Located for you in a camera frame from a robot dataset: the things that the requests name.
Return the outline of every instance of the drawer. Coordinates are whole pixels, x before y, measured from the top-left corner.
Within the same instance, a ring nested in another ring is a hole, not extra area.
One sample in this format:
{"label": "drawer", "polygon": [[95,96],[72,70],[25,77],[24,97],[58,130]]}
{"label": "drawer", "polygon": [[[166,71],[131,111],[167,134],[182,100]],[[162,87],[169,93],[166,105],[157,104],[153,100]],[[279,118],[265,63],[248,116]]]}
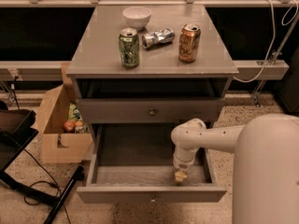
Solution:
{"label": "drawer", "polygon": [[85,203],[218,202],[226,189],[215,181],[208,150],[200,149],[183,184],[175,182],[173,125],[106,124],[97,142],[85,187]]}
{"label": "drawer", "polygon": [[178,122],[194,118],[214,122],[224,98],[79,99],[77,105],[89,123]]}

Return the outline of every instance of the green can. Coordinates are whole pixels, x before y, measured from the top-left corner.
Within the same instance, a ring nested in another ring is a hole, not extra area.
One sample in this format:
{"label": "green can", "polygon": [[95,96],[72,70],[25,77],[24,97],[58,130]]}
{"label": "green can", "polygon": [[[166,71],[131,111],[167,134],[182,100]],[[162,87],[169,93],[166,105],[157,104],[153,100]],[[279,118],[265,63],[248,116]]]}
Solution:
{"label": "green can", "polygon": [[119,38],[121,63],[125,68],[134,68],[139,65],[139,37],[136,29],[124,28]]}

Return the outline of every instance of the silver can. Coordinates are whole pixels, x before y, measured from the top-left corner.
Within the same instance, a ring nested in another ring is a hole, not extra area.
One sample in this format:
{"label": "silver can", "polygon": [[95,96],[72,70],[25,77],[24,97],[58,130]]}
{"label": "silver can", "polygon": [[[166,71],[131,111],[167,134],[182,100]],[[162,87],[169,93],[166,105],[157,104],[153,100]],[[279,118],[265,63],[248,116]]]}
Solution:
{"label": "silver can", "polygon": [[163,44],[172,42],[175,39],[175,32],[170,28],[160,31],[150,32],[142,35],[142,46],[149,49],[156,44]]}
{"label": "silver can", "polygon": [[178,57],[186,63],[195,61],[201,31],[196,24],[186,24],[181,30],[179,38]]}
{"label": "silver can", "polygon": [[134,68],[139,65],[139,38],[136,29],[124,28],[119,37],[121,63],[125,68]]}

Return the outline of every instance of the floor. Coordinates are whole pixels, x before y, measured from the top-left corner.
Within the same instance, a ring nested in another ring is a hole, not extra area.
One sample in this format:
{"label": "floor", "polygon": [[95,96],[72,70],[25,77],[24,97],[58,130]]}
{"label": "floor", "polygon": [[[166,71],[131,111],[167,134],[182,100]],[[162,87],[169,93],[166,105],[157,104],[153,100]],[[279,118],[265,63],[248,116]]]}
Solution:
{"label": "floor", "polygon": [[[244,92],[228,93],[226,106],[223,108],[219,121],[215,127],[234,126],[245,124],[251,119],[267,113],[283,113],[283,109],[276,102],[271,93],[260,94],[260,103],[257,107],[251,101],[249,94]],[[21,108],[31,108],[38,112],[38,99],[32,103],[21,103]],[[40,153],[40,135],[28,146],[38,160]],[[65,202],[65,208],[73,224],[77,223],[155,223],[155,224],[230,224],[232,223],[232,174],[233,154],[210,150],[211,160],[219,185],[227,187],[228,191],[218,203],[84,203],[74,188]],[[77,168],[77,164],[43,164],[44,167],[57,179],[61,188]],[[89,162],[81,165],[87,173]],[[31,185],[38,180],[50,178],[26,154],[22,153],[7,169],[7,172],[16,180]],[[50,194],[53,190],[41,184],[36,187]],[[0,185],[0,223],[42,223],[49,208],[44,205],[30,206],[24,202],[23,197],[10,189]],[[54,223],[69,223],[62,209]]]}

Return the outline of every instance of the white bowl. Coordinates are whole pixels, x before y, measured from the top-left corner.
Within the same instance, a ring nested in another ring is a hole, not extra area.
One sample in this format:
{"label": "white bowl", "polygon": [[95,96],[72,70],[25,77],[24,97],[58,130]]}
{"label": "white bowl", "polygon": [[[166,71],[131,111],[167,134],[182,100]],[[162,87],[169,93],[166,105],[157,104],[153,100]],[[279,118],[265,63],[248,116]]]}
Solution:
{"label": "white bowl", "polygon": [[149,23],[151,10],[146,7],[129,7],[122,12],[122,15],[130,27],[139,31]]}

